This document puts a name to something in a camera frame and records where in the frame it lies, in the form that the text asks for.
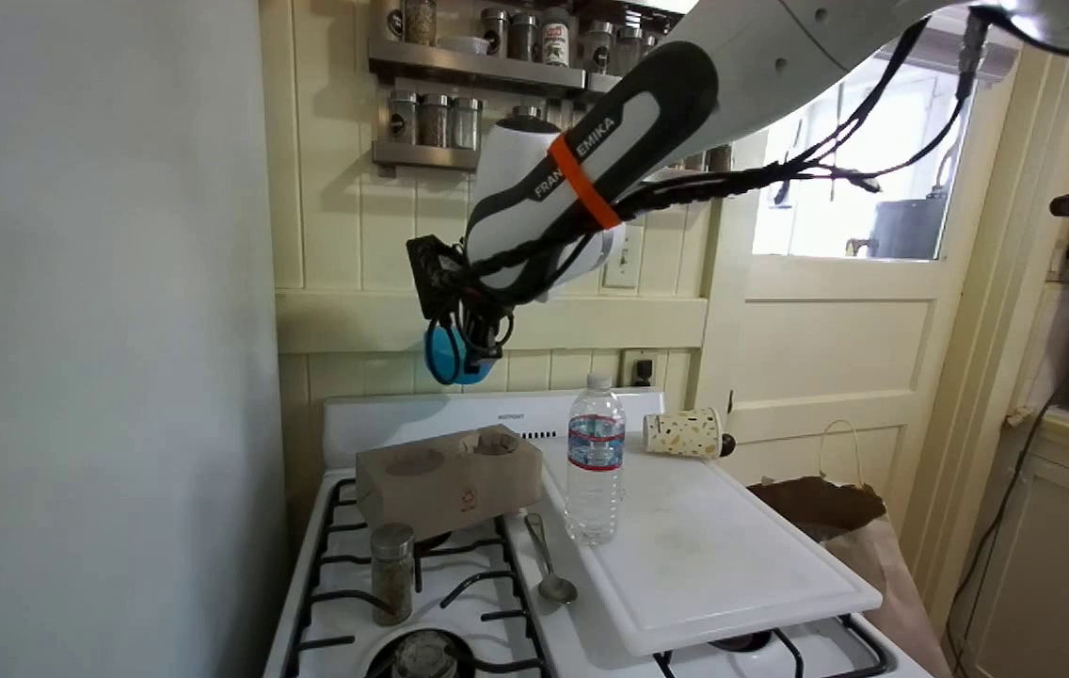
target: white cutting board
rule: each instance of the white cutting board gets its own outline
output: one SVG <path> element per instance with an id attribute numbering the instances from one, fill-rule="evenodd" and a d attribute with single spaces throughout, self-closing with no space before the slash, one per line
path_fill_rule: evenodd
<path id="1" fill-rule="evenodd" d="M 564 509 L 564 441 L 539 449 L 547 498 Z M 638 656 L 880 606 L 828 551 L 695 459 L 629 451 L 619 537 L 576 551 Z"/>

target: orange strap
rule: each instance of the orange strap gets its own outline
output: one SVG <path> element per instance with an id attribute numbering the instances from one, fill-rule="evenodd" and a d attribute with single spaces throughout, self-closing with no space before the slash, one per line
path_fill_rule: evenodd
<path id="1" fill-rule="evenodd" d="M 549 144 L 549 160 L 556 160 L 556 170 L 564 171 L 564 180 L 571 185 L 576 200 L 585 204 L 585 210 L 600 222 L 600 229 L 615 229 L 621 218 L 615 210 L 609 200 L 604 200 L 604 190 L 596 188 L 596 180 L 585 171 L 579 156 L 571 153 L 571 146 L 564 144 L 564 136 L 556 136 Z"/>

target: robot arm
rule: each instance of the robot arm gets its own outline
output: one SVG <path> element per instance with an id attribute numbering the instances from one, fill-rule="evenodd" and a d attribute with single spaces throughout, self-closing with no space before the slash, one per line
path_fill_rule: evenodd
<path id="1" fill-rule="evenodd" d="M 501 119 L 481 146 L 458 249 L 412 242 L 431 371 L 443 384 L 481 379 L 501 356 L 515 303 L 606 259 L 653 170 L 786 116 L 885 40 L 914 40 L 914 26 L 954 2 L 969 0 L 701 0 L 570 133 Z M 975 11 L 979 50 L 990 20 L 1069 51 L 1069 0 L 990 0 Z M 786 180 L 805 160 L 742 171 L 747 185 L 734 185 Z"/>

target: white stove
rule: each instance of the white stove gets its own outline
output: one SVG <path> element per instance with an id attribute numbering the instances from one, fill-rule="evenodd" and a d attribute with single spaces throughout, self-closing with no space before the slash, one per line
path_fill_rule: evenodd
<path id="1" fill-rule="evenodd" d="M 629 430 L 660 410 L 654 390 L 621 390 Z M 536 595 L 539 559 L 521 514 L 456 529 L 416 546 L 416 612 L 386 623 L 374 595 L 371 527 L 358 512 L 354 454 L 381 445 L 511 424 L 536 445 L 556 445 L 576 390 L 536 395 L 416 395 L 345 397 L 329 406 L 329 478 L 310 514 L 286 611 L 270 642 L 269 678 L 393 678 L 396 650 L 417 642 L 468 650 L 472 672 L 515 678 L 795 678 L 795 672 L 926 672 L 857 612 L 791 621 L 695 638 L 667 650 L 633 650 L 619 606 L 596 578 L 586 552 L 571 546 L 556 509 L 542 509 L 547 541 L 579 597 L 549 606 Z"/>

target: white cabinet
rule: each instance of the white cabinet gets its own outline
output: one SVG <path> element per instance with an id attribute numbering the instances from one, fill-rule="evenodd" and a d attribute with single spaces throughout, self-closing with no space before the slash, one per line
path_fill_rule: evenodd
<path id="1" fill-rule="evenodd" d="M 1069 672 L 1069 410 L 1049 410 L 997 534 L 969 665 L 990 678 Z"/>

